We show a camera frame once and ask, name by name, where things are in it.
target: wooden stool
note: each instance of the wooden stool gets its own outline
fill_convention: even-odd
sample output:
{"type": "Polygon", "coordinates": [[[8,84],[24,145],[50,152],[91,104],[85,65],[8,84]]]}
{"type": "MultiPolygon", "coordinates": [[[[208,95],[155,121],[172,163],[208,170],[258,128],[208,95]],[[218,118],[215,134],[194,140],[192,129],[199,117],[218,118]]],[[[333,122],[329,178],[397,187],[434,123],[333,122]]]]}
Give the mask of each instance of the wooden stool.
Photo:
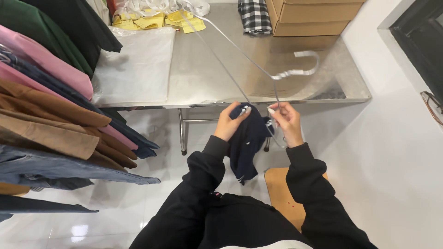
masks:
{"type": "Polygon", "coordinates": [[[306,212],[303,205],[296,203],[289,192],[286,184],[286,174],[289,168],[272,168],[264,174],[266,185],[268,186],[271,204],[288,219],[301,232],[306,212]]]}

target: white wall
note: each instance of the white wall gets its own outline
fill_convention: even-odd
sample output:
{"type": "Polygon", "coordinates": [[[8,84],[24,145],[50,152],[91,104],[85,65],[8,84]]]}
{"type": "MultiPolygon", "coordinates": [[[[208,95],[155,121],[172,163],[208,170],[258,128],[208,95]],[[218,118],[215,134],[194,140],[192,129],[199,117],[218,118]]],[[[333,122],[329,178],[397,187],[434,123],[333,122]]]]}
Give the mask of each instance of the white wall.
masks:
{"type": "Polygon", "coordinates": [[[443,248],[443,132],[377,27],[401,0],[367,0],[343,38],[373,99],[298,105],[315,155],[380,249],[443,248]]]}

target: green garment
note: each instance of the green garment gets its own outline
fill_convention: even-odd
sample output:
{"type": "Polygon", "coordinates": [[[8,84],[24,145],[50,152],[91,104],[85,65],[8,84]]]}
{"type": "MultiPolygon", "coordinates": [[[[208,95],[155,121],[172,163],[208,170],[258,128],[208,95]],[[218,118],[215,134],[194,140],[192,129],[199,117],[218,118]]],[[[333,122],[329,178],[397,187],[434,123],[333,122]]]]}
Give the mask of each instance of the green garment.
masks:
{"type": "Polygon", "coordinates": [[[53,55],[92,77],[91,67],[69,36],[36,7],[19,0],[0,0],[0,24],[35,40],[53,55]]]}

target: plaid fabric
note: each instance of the plaid fabric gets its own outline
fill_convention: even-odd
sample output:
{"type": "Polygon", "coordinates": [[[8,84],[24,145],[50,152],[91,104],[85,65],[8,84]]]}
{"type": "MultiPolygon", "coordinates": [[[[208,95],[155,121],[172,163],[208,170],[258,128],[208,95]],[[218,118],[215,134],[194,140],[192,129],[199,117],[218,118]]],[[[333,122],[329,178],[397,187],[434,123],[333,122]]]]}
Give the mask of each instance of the plaid fabric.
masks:
{"type": "Polygon", "coordinates": [[[238,0],[238,12],[245,33],[272,33],[271,19],[264,0],[238,0]]]}

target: clear plastic sheet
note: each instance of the clear plastic sheet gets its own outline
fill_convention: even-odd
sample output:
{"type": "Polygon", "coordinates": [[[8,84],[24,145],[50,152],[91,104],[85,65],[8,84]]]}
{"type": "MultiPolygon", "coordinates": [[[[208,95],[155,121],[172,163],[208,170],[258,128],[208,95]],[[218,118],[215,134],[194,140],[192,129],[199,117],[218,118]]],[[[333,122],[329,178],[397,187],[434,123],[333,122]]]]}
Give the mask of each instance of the clear plastic sheet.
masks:
{"type": "Polygon", "coordinates": [[[165,102],[175,30],[109,28],[123,48],[120,53],[101,50],[92,78],[92,102],[102,106],[165,102]]]}

